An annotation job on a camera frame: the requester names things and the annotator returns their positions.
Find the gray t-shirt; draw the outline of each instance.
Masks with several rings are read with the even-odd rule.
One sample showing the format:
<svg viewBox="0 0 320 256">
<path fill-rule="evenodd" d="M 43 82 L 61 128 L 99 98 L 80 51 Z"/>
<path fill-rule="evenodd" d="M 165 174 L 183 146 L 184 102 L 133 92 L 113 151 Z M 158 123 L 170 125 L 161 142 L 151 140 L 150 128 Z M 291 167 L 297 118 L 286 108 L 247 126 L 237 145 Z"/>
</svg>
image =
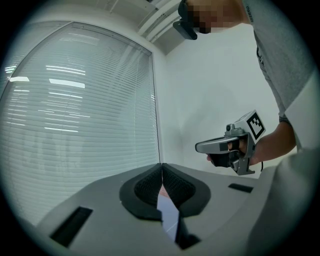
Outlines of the gray t-shirt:
<svg viewBox="0 0 320 256">
<path fill-rule="evenodd" d="M 300 33 L 270 0 L 242 0 L 257 44 L 256 55 L 279 108 L 286 109 L 304 88 L 316 64 Z"/>
</svg>

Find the white wall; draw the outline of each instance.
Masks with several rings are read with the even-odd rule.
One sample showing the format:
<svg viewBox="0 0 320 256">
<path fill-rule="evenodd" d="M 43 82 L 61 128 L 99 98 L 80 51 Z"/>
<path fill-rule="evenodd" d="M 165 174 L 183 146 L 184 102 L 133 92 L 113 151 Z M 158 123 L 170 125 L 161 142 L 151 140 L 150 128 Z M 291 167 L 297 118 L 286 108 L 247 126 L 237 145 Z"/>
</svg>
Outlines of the white wall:
<svg viewBox="0 0 320 256">
<path fill-rule="evenodd" d="M 184 166 L 236 175 L 231 168 L 213 166 L 205 154 L 195 151 L 195 144 L 223 136 L 227 124 L 253 109 L 262 118 L 265 135 L 277 127 L 278 107 L 260 70 L 256 49 L 253 28 L 241 24 L 220 33 L 199 34 L 196 41 L 186 40 L 167 55 Z M 267 161 L 264 167 L 277 165 L 282 158 Z M 261 164 L 251 169 L 257 172 L 246 177 L 259 177 Z"/>
<path fill-rule="evenodd" d="M 160 160 L 163 163 L 183 165 L 176 102 L 174 96 L 167 93 L 171 83 L 168 81 L 167 61 L 163 52 L 139 36 L 132 22 L 102 9 L 74 4 L 50 4 L 36 13 L 29 23 L 45 21 L 73 21 L 98 26 L 127 37 L 152 52 Z"/>
</svg>

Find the white venetian blinds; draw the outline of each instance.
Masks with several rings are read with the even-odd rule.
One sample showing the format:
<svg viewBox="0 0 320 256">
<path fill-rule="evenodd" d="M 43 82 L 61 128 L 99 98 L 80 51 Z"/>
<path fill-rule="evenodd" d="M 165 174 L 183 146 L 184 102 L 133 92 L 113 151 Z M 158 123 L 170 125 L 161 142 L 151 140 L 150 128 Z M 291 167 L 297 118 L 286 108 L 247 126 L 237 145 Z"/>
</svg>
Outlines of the white venetian blinds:
<svg viewBox="0 0 320 256">
<path fill-rule="evenodd" d="M 89 183 L 159 162 L 152 56 L 72 23 L 16 68 L 0 102 L 0 168 L 36 225 Z"/>
</svg>

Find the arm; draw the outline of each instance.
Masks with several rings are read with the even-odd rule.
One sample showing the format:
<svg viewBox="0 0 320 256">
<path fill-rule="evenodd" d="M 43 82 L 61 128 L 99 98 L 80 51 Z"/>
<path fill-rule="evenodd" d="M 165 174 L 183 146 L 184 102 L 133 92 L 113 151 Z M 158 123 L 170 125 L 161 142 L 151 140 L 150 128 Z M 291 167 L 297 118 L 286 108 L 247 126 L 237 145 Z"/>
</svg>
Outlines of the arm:
<svg viewBox="0 0 320 256">
<path fill-rule="evenodd" d="M 287 122 L 280 122 L 274 132 L 262 137 L 250 164 L 272 160 L 289 153 L 296 146 L 294 129 Z"/>
</svg>

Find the person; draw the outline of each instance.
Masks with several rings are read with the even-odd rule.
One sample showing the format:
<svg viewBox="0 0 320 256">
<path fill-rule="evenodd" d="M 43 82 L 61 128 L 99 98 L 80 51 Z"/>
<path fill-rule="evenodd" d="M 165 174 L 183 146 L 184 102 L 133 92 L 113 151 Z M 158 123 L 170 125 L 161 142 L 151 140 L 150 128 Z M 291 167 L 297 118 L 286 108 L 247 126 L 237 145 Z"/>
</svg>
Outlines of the person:
<svg viewBox="0 0 320 256">
<path fill-rule="evenodd" d="M 262 137 L 250 165 L 289 153 L 300 144 L 285 115 L 286 109 L 303 89 L 315 62 L 290 20 L 269 0 L 187 0 L 188 17 L 200 31 L 228 29 L 239 24 L 253 27 L 256 56 L 279 109 L 275 131 Z M 239 141 L 247 150 L 247 141 Z"/>
</svg>

